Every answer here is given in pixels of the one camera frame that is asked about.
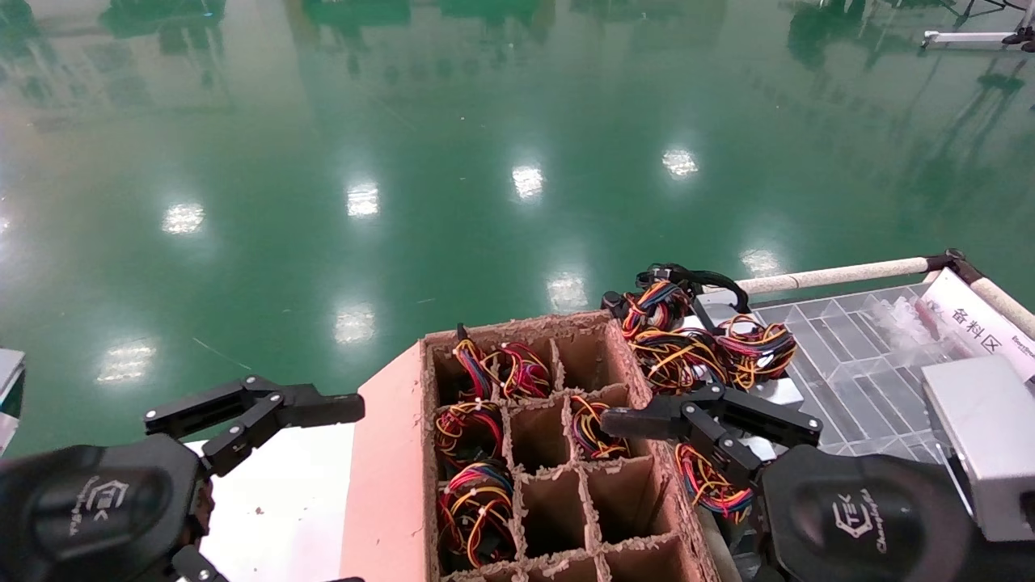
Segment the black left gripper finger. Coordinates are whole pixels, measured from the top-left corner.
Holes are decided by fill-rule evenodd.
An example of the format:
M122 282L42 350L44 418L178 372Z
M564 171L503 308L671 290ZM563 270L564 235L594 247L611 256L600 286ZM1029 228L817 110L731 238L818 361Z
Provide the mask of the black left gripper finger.
M252 452L266 445L284 428L354 424L365 417L359 394L325 395L314 384L280 386L260 376L221 383L145 413L146 434L177 440L226 424L226 430L202 447L209 476L226 476Z
M174 579L184 579L193 582L227 582L230 579L221 574L218 568L197 546L182 546L171 556L171 570Z

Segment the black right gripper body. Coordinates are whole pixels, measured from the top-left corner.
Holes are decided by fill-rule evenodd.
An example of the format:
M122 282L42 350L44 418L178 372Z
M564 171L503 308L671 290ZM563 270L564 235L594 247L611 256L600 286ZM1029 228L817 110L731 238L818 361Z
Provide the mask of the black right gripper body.
M799 446L765 468L761 549L783 581L990 581L993 559L947 472L887 454Z

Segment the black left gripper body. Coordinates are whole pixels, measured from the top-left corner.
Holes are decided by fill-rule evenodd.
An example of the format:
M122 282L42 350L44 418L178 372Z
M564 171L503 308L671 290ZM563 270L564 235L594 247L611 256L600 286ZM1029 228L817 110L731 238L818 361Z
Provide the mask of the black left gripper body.
M4 581L176 581L208 533L205 462L170 436L2 461Z

